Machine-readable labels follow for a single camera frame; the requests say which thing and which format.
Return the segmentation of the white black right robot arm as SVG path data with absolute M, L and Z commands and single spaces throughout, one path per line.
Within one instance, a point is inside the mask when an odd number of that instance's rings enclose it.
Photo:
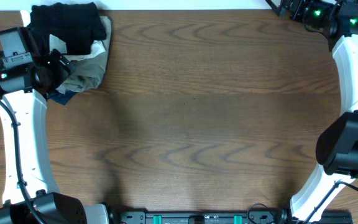
M 274 223 L 351 223 L 349 212 L 328 205 L 358 179 L 358 1 L 268 0 L 280 17 L 288 16 L 323 35 L 337 66 L 341 114 L 319 136 L 317 164 L 288 208 L 272 213 Z

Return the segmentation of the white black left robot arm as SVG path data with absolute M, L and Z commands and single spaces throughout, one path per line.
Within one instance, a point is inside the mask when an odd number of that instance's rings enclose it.
M 6 181 L 0 223 L 110 223 L 107 206 L 60 193 L 47 146 L 47 97 L 74 66 L 58 50 L 0 58 Z

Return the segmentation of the black t-shirt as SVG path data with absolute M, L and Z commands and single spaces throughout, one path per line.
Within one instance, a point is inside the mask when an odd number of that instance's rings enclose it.
M 98 8 L 95 3 L 33 5 L 28 25 L 49 40 L 53 35 L 66 43 L 67 54 L 88 55 L 95 40 L 106 39 Z

